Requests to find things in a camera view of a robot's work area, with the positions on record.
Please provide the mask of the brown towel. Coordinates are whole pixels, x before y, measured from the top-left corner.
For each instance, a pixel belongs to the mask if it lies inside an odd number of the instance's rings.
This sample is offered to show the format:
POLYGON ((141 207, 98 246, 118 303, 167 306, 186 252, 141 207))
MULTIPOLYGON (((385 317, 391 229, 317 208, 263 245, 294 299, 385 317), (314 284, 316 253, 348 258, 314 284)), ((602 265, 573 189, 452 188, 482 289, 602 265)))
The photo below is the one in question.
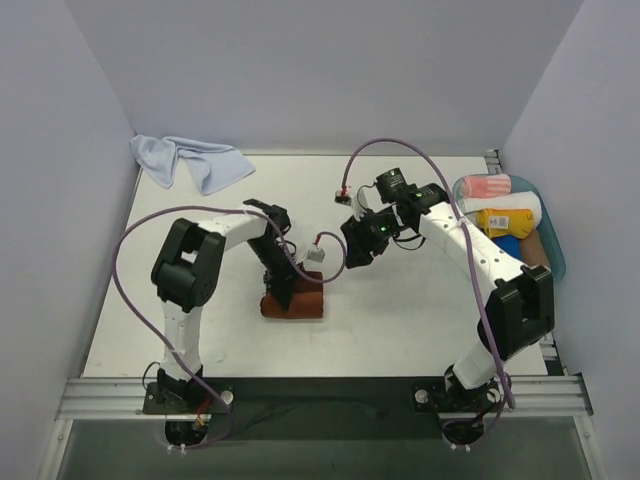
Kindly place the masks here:
POLYGON ((318 320, 324 316, 324 287, 304 279, 295 283, 288 309, 284 309, 269 290, 260 301, 260 313, 272 320, 318 320))

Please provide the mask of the light blue towel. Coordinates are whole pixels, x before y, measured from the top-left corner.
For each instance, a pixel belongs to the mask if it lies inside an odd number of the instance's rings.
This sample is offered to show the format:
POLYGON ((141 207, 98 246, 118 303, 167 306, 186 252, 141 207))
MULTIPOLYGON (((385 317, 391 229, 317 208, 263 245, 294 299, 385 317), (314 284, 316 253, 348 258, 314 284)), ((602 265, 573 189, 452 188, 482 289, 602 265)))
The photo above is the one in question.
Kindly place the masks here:
POLYGON ((238 149, 226 144, 136 135, 130 141, 130 149, 140 168, 164 189, 173 186, 178 163, 183 160, 202 196, 225 189, 256 170, 238 149))

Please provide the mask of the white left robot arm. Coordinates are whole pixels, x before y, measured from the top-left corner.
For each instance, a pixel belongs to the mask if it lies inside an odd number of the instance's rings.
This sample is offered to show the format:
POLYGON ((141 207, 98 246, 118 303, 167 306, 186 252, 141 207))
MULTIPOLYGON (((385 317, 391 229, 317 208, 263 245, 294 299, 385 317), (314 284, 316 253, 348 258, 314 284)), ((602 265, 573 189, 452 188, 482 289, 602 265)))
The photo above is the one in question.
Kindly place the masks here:
POLYGON ((192 379, 201 377, 199 353, 202 310, 216 290, 226 251, 246 243, 265 268, 266 292, 288 308, 299 278, 277 233, 288 229, 287 210, 255 199, 243 202, 237 213, 212 221, 176 220, 151 272, 164 314, 165 349, 157 374, 158 388, 177 410, 195 409, 206 397, 192 379))

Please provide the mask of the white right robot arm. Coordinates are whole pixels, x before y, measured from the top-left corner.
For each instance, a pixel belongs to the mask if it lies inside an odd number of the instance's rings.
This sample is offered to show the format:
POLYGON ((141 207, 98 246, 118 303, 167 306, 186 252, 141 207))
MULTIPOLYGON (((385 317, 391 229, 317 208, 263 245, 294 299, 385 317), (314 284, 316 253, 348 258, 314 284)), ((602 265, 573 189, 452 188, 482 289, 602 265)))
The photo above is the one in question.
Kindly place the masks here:
POLYGON ((538 343, 555 327, 554 280, 543 265, 530 267, 506 253, 475 225, 455 212, 447 192, 437 184, 418 187, 394 168, 373 184, 384 207, 375 212, 364 193, 342 187, 338 204, 351 208, 342 224, 347 243, 346 266, 367 266, 391 239, 411 230, 437 245, 468 274, 482 311, 474 347, 450 368, 443 396, 463 410, 479 398, 506 362, 538 343))

